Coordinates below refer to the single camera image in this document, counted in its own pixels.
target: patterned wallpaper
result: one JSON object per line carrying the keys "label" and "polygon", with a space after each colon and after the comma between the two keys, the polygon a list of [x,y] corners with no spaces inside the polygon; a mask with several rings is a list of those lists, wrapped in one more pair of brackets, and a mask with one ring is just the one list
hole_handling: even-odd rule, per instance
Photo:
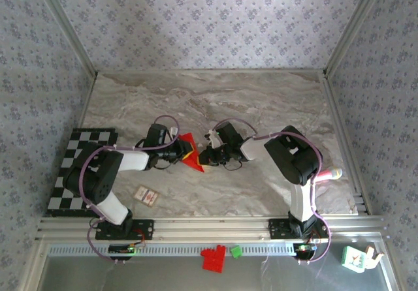
{"label": "patterned wallpaper", "polygon": [[378,0],[332,78],[375,214],[418,290],[418,0]]}
{"label": "patterned wallpaper", "polygon": [[104,70],[323,68],[359,0],[60,0]]}
{"label": "patterned wallpaper", "polygon": [[15,290],[91,80],[43,0],[0,3],[0,290]]}

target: checkerboard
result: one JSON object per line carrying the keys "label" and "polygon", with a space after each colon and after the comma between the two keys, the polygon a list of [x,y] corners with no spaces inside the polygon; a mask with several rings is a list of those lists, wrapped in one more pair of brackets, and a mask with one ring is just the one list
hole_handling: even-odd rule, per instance
{"label": "checkerboard", "polygon": [[58,178],[51,195],[50,203],[48,205],[48,210],[46,212],[47,215],[53,217],[95,216],[92,210],[86,208],[86,203],[83,202],[81,197],[75,196],[72,192],[64,189],[63,177],[67,173],[67,170],[71,167],[74,159],[79,156],[87,142],[96,142],[104,146],[112,146],[116,144],[117,139],[118,134],[113,128],[76,128],[72,131],[61,168],[59,169]]}

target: playing card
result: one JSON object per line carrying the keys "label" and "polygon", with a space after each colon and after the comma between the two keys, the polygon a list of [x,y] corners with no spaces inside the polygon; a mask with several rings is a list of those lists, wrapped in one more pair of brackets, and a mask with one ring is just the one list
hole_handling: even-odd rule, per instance
{"label": "playing card", "polygon": [[137,193],[135,193],[133,197],[136,198],[139,202],[142,202],[143,204],[147,205],[148,207],[152,207],[158,196],[159,193],[157,191],[151,190],[141,185]]}

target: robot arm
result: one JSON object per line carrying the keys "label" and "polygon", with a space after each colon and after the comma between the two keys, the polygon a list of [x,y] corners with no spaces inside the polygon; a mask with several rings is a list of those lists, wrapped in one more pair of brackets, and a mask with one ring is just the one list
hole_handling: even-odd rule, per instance
{"label": "robot arm", "polygon": [[[282,132],[303,136],[293,126],[287,126]],[[211,143],[199,155],[201,164],[218,166],[227,164],[231,159],[239,162],[272,159],[283,176],[293,184],[289,212],[293,233],[301,237],[311,230],[316,217],[311,208],[308,181],[318,171],[319,164],[315,151],[305,141],[291,135],[264,140],[243,139],[230,123],[210,131],[207,138]]]}
{"label": "robot arm", "polygon": [[[93,205],[93,210],[105,217],[106,221],[119,227],[123,233],[128,233],[132,225],[132,213],[112,192],[112,186],[118,172],[124,170],[149,170],[163,159],[175,164],[187,157],[193,147],[189,142],[177,139],[173,144],[163,147],[168,129],[166,126],[154,123],[147,137],[138,144],[153,150],[148,151],[111,151],[103,150],[95,156],[83,176],[84,195]],[[79,179],[82,167],[88,157],[102,146],[88,142],[80,155],[74,160],[67,175],[63,178],[63,185],[75,195],[80,196]]]}

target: metal frame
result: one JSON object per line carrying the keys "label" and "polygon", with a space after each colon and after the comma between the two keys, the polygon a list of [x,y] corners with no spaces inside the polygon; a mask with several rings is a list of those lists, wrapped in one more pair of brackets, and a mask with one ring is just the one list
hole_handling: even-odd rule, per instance
{"label": "metal frame", "polygon": [[84,101],[83,110],[81,111],[80,119],[78,120],[78,123],[77,123],[78,128],[83,127],[84,118],[86,117],[86,112],[89,107],[91,95],[93,94],[93,89],[96,84],[96,79],[97,79],[97,75],[95,75],[94,79],[91,81],[89,89],[87,91],[87,97],[86,97],[86,100]]}
{"label": "metal frame", "polygon": [[354,41],[363,24],[363,21],[366,19],[370,9],[373,7],[375,2],[376,0],[359,1],[359,4],[356,6],[354,13],[351,15],[351,18],[348,21],[340,40],[332,52],[327,65],[325,66],[327,78],[331,78],[334,75],[338,65],[341,63],[341,60],[347,53],[348,48]]}
{"label": "metal frame", "polygon": [[[204,249],[213,249],[217,243],[173,243],[158,244],[147,243],[146,246],[135,248],[135,253],[129,257],[144,256],[200,256]],[[227,248],[232,249],[236,243],[222,243]],[[95,248],[107,256],[122,256],[123,253],[108,253],[109,243],[97,243]],[[274,243],[240,243],[243,256],[296,256],[293,243],[274,242]],[[87,243],[55,243],[50,244],[49,257],[60,256],[96,256],[93,249]]]}
{"label": "metal frame", "polygon": [[[377,252],[385,253],[381,261],[389,290],[405,290],[393,254],[385,242],[385,219],[382,216],[325,215],[332,240],[335,242],[368,242]],[[271,240],[268,231],[269,218],[285,217],[157,217],[152,245],[168,247],[173,244],[202,243],[300,243],[302,240]],[[35,238],[35,244],[22,275],[19,290],[36,290],[51,246],[86,244],[89,218],[43,218]],[[95,244],[123,243],[123,241],[96,241]]]}
{"label": "metal frame", "polygon": [[61,6],[61,3],[59,0],[45,0],[45,3],[50,8],[51,13],[54,15],[62,32],[67,37],[69,44],[73,48],[83,68],[90,75],[90,77],[94,79],[96,72],[93,67],[93,63],[85,51],[83,44],[80,42],[80,39],[72,27],[71,22],[64,11],[64,8]]}
{"label": "metal frame", "polygon": [[329,112],[331,114],[332,122],[334,123],[334,130],[336,133],[338,145],[340,146],[342,158],[344,160],[344,164],[346,166],[347,175],[349,177],[349,181],[353,187],[353,195],[354,197],[361,196],[364,200],[364,209],[363,205],[360,204],[359,212],[363,211],[367,214],[372,215],[372,205],[368,198],[368,194],[366,191],[366,185],[364,184],[359,162],[355,156],[355,152],[353,146],[351,145],[351,140],[348,134],[348,130],[346,125],[343,124],[342,120],[342,112],[340,107],[336,102],[336,95],[335,92],[329,83],[328,79],[325,77],[322,71],[318,71],[318,78],[322,84],[324,97],[329,107]]}
{"label": "metal frame", "polygon": [[100,74],[104,75],[113,75],[113,74],[188,74],[188,73],[205,73],[205,72],[213,72],[213,73],[251,73],[251,72],[286,72],[286,73],[294,73],[294,74],[305,74],[315,78],[317,69],[273,69],[273,68],[239,68],[239,69],[148,69],[148,70],[124,70],[123,72],[120,71],[100,71]]}

